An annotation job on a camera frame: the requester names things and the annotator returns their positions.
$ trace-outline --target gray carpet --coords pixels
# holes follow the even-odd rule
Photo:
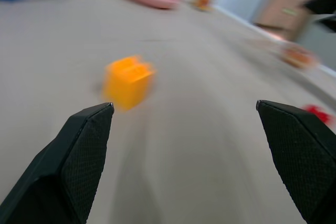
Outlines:
[[[1,2],[0,31],[0,200],[68,116],[102,102],[104,66],[142,54],[155,87],[115,113],[88,223],[304,223],[255,104],[321,102],[247,43],[253,31],[128,0]]]

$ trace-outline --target red toy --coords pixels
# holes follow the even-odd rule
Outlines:
[[[325,124],[331,124],[332,122],[332,116],[324,113],[322,109],[316,105],[307,105],[303,109],[315,114]]]

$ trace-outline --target toy block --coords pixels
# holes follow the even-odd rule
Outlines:
[[[127,57],[106,67],[103,96],[123,110],[143,101],[152,85],[154,70],[140,56]]]

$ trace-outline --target floor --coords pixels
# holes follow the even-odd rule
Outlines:
[[[329,108],[279,71],[254,31],[128,0],[1,2],[0,28],[0,200],[71,114],[102,102],[104,66],[142,54],[155,87],[113,117],[88,223],[304,223],[255,104]]]

